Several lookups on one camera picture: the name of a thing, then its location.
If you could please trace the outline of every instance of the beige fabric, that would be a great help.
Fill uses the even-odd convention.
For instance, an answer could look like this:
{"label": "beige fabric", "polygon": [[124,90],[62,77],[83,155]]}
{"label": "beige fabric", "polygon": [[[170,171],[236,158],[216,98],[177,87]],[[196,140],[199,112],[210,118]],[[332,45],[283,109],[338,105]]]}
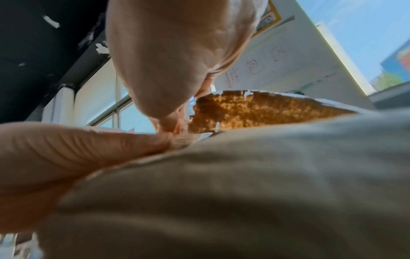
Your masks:
{"label": "beige fabric", "polygon": [[46,258],[409,258],[410,110],[224,132],[81,184]]}
{"label": "beige fabric", "polygon": [[177,110],[245,48],[267,0],[111,0],[111,58],[137,108],[173,131]]}

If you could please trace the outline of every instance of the dark ceiling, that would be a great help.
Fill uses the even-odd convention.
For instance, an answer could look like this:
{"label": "dark ceiling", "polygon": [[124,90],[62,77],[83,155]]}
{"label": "dark ceiling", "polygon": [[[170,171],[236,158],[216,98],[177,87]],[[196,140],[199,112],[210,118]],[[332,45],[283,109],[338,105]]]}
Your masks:
{"label": "dark ceiling", "polygon": [[106,6],[107,0],[0,0],[0,123],[25,120],[61,83],[78,84],[67,72],[82,71],[74,65],[104,33]]}

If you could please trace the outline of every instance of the ceiling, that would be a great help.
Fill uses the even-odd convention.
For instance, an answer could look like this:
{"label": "ceiling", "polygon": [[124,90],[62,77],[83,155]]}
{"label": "ceiling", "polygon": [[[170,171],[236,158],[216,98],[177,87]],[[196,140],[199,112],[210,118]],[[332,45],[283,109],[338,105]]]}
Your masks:
{"label": "ceiling", "polygon": [[78,84],[68,72],[89,73],[78,60],[103,33],[106,5],[107,0],[0,0],[0,123],[24,121],[62,83]]}

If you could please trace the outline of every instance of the tree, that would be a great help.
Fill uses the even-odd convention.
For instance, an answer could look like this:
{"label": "tree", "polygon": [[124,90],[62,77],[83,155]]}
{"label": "tree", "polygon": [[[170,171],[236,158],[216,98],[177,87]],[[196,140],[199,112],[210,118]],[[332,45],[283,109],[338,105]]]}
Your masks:
{"label": "tree", "polygon": [[383,72],[376,79],[374,86],[379,90],[383,90],[401,83],[403,83],[403,80],[398,75],[389,72]]}

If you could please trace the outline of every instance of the sky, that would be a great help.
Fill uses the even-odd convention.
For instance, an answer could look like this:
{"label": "sky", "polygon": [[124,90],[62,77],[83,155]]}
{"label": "sky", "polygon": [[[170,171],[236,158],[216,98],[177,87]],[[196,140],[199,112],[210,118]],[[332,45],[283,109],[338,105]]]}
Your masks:
{"label": "sky", "polygon": [[297,1],[314,23],[325,23],[369,81],[410,38],[410,0]]}

